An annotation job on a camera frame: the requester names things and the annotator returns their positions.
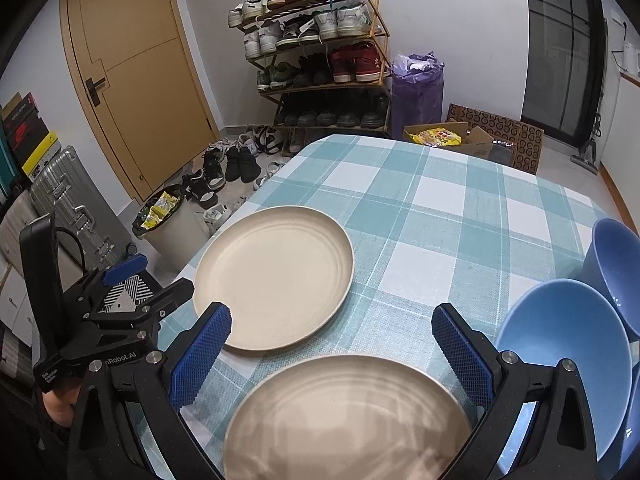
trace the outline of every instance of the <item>beige plate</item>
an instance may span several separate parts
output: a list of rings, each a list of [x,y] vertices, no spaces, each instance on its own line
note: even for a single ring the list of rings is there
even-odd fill
[[[226,430],[228,480],[435,480],[468,439],[456,399],[395,361],[333,355],[284,368]]]
[[[229,307],[228,346],[282,348],[329,321],[349,291],[353,267],[351,241],[330,216],[301,206],[263,209],[207,248],[193,303],[199,316],[212,301]]]

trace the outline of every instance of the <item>door lock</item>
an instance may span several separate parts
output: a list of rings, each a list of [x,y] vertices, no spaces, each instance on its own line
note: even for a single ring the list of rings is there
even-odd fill
[[[89,97],[94,103],[94,107],[100,104],[100,96],[98,95],[96,89],[98,88],[98,86],[103,85],[106,81],[107,78],[103,77],[102,79],[98,79],[98,81],[96,81],[95,83],[91,78],[87,79],[84,82],[84,84],[86,85],[86,89],[89,91]]]

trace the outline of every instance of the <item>red sneaker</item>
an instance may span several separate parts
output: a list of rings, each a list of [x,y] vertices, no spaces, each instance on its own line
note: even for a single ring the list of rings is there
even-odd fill
[[[353,47],[345,45],[331,53],[331,72],[336,83],[355,81]]]
[[[380,78],[382,62],[375,46],[370,43],[353,45],[351,55],[355,63],[356,80],[361,83],[377,81]]]

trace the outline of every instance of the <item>tablecloth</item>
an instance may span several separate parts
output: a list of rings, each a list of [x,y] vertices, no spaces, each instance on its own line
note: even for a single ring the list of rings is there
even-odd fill
[[[226,427],[244,396],[283,366],[312,356],[360,352],[398,360],[440,381],[469,409],[431,334],[434,307],[451,302],[493,340],[526,290],[575,276],[593,224],[606,216],[577,192],[493,162],[342,135],[304,148],[220,232],[279,205],[318,209],[346,229],[356,257],[353,285],[334,318],[293,348],[251,358],[222,352],[195,402],[181,411],[221,468]],[[194,279],[206,247],[179,277]],[[260,269],[247,262],[239,283],[254,272]],[[287,276],[281,280],[284,297]],[[189,301],[162,322],[158,346],[166,349],[195,321]],[[142,441],[156,473],[171,478],[149,431]]]

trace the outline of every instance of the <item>sliding glass door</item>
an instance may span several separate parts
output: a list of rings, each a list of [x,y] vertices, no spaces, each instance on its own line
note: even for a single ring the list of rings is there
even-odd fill
[[[522,120],[573,146],[589,138],[604,74],[600,0],[529,0]]]

